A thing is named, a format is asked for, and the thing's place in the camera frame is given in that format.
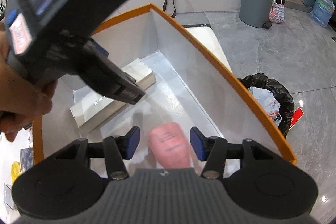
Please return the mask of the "person's left hand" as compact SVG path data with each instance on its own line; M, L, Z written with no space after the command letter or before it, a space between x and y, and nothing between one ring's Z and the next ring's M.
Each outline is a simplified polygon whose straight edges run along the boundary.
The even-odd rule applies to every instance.
M10 46L6 34L1 32L1 110L13 113L3 118L1 132L13 142L18 132L34 118L48 114L52 109L52 98L57 87L53 82L38 88L24 80L6 63Z

